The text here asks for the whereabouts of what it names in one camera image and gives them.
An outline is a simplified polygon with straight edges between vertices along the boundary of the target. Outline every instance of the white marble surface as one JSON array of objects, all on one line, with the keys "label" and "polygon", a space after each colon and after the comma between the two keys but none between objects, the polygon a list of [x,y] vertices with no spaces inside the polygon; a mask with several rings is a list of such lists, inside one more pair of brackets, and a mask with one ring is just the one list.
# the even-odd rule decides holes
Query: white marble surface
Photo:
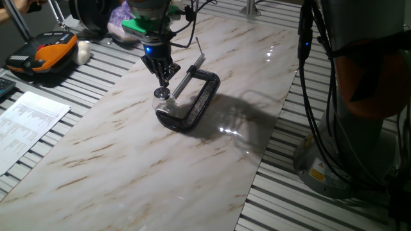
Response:
[{"label": "white marble surface", "polygon": [[[192,132],[158,122],[158,81],[138,61],[0,203],[0,230],[234,230],[297,70],[297,34],[199,15],[196,36],[202,69],[222,82]],[[199,54],[173,50],[171,90]]]}]

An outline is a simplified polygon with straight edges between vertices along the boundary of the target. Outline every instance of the white ball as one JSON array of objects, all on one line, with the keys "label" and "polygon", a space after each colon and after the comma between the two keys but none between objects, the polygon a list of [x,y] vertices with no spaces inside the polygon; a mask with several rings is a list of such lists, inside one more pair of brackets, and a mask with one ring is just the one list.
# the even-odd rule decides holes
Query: white ball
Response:
[{"label": "white ball", "polygon": [[90,45],[86,42],[78,43],[78,52],[75,54],[73,61],[77,65],[84,65],[89,61],[91,53]]}]

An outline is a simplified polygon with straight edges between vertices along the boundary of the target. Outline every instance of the black c-clamp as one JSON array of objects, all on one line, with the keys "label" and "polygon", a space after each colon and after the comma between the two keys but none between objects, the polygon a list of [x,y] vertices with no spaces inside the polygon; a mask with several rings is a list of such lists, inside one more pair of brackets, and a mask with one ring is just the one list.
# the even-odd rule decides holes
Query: black c-clamp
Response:
[{"label": "black c-clamp", "polygon": [[195,98],[193,104],[190,106],[186,115],[183,118],[178,118],[169,115],[162,110],[157,110],[155,112],[155,115],[159,119],[160,123],[166,128],[176,132],[186,132],[193,129],[206,111],[206,108],[208,107],[213,96],[216,94],[218,87],[220,86],[220,78],[215,73],[199,69],[204,60],[204,54],[201,53],[201,56],[195,64],[187,70],[186,77],[184,77],[173,93],[174,98],[177,99],[191,78],[205,81],[204,86]]}]

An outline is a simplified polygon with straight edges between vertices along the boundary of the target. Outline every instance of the plastic bag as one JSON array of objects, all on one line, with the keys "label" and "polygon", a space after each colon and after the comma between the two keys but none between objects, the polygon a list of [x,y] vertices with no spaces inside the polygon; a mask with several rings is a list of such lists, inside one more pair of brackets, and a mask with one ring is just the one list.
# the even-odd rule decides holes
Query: plastic bag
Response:
[{"label": "plastic bag", "polygon": [[137,38],[128,35],[124,32],[121,22],[124,20],[135,19],[135,16],[131,13],[130,7],[127,1],[121,4],[111,12],[107,29],[112,37],[120,42],[136,42]]}]

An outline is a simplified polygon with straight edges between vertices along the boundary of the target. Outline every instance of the green part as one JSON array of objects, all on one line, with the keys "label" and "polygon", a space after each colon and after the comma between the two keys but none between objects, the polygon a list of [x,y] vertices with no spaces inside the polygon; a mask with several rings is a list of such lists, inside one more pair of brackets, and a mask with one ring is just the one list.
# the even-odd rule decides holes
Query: green part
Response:
[{"label": "green part", "polygon": [[[179,8],[177,6],[170,6],[170,9],[168,10],[168,15],[173,15],[177,12]],[[170,18],[167,17],[166,23],[170,22]],[[139,19],[135,18],[132,20],[124,20],[121,22],[121,25],[129,28],[131,30],[138,31],[142,34],[146,33],[147,31],[155,31],[158,30],[160,27],[161,20],[156,20],[156,21],[150,21],[150,20],[145,20],[145,19]]]},{"label": "green part", "polygon": [[131,30],[138,31],[142,34],[146,33],[147,31],[153,31],[160,22],[156,21],[146,21],[141,19],[132,19],[132,20],[124,20],[121,22],[121,25],[130,28]]}]

